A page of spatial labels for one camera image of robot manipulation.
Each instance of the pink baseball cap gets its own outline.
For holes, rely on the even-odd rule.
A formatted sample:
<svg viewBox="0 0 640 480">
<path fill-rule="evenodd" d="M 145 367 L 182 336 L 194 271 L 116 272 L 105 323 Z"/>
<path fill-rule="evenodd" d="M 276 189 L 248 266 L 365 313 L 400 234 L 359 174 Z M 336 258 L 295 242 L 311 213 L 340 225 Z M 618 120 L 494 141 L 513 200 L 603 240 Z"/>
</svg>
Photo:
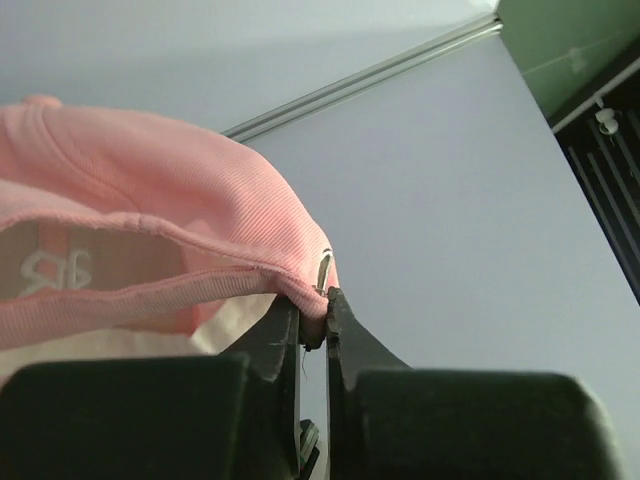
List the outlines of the pink baseball cap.
<svg viewBox="0 0 640 480">
<path fill-rule="evenodd" d="M 0 350 L 108 328 L 189 335 L 227 299 L 267 293 L 322 341 L 331 245 L 258 153 L 41 95 L 0 108 L 0 125 Z"/>
</svg>

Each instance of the white wall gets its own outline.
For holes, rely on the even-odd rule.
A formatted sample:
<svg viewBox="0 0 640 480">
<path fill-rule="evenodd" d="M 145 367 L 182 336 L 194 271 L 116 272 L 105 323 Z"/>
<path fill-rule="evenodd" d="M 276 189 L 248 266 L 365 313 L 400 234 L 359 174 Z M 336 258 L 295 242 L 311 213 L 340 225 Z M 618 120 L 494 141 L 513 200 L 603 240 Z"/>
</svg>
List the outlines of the white wall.
<svg viewBox="0 0 640 480">
<path fill-rule="evenodd" d="M 0 104 L 31 93 L 223 131 L 492 13 L 498 0 L 7 0 Z"/>
<path fill-rule="evenodd" d="M 331 238 L 360 321 L 410 365 L 557 371 L 640 475 L 640 315 L 534 99 L 489 38 L 248 142 Z M 323 424 L 324 358 L 302 414 Z"/>
</svg>

